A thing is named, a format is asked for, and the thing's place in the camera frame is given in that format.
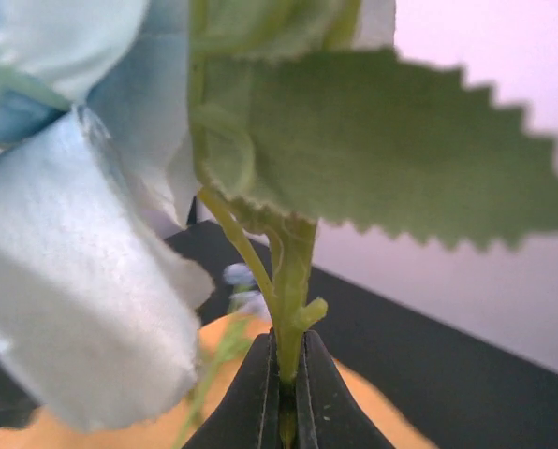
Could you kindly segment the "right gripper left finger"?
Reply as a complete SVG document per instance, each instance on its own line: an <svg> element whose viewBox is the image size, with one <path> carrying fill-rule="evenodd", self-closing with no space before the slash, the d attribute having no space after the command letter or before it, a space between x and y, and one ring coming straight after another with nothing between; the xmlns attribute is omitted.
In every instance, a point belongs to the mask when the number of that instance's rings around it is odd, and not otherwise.
<svg viewBox="0 0 558 449"><path fill-rule="evenodd" d="M187 449L279 446L279 379L271 332L258 335L220 404L187 441Z"/></svg>

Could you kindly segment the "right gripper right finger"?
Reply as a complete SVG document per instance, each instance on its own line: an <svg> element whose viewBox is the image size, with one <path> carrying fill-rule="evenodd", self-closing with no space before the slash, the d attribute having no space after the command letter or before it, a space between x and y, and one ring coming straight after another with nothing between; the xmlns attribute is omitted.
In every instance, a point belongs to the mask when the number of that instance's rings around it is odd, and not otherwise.
<svg viewBox="0 0 558 449"><path fill-rule="evenodd" d="M320 336L304 333L296 380L297 446L392 449L349 392Z"/></svg>

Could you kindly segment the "orange wrapping paper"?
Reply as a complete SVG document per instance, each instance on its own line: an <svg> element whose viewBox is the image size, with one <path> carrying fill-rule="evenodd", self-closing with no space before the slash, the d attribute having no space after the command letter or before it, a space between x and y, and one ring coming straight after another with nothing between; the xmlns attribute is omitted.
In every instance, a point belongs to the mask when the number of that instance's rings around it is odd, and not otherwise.
<svg viewBox="0 0 558 449"><path fill-rule="evenodd" d="M219 318L200 330L201 342L207 350L216 350L232 317ZM253 339L258 334L267 333L270 327L270 322L250 317L245 333ZM242 361L243 357L235 359L220 369L202 408L204 418L208 418L219 405ZM336 359L334 361L355 401L395 448L437 448L435 443L414 428L376 387ZM156 421L93 434L80 434L58 422L48 411L38 410L28 428L0 429L0 448L172 448L187 416L188 407L189 401L185 399Z"/></svg>

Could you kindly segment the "light blue flower stem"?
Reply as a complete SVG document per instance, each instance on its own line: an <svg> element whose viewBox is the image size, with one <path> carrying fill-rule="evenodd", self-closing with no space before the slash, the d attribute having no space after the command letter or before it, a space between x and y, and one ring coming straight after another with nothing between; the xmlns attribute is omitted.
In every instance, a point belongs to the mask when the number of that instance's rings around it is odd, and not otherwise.
<svg viewBox="0 0 558 449"><path fill-rule="evenodd" d="M0 366L83 431L199 378L212 283L147 225L200 200L271 314L296 434L319 222L392 237L558 232L550 137L459 69L403 60L391 1L0 1Z"/></svg>

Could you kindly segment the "small blue flower stem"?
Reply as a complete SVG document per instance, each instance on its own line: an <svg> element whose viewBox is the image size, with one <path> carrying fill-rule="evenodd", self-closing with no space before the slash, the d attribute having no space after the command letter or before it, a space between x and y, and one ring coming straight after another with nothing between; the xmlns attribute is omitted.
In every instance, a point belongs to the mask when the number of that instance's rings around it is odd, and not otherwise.
<svg viewBox="0 0 558 449"><path fill-rule="evenodd" d="M204 374L197 386L187 395L187 415L172 448L182 448L187 440L188 430L203 424L206 397L222 368L245 356L250 349L253 339L246 335L246 328L252 321L251 315L262 314L266 318L270 317L254 274L244 263L227 266L223 271L223 280L232 288L228 314L237 312L242 314L242 317L229 319L217 349L212 353L201 347Z"/></svg>

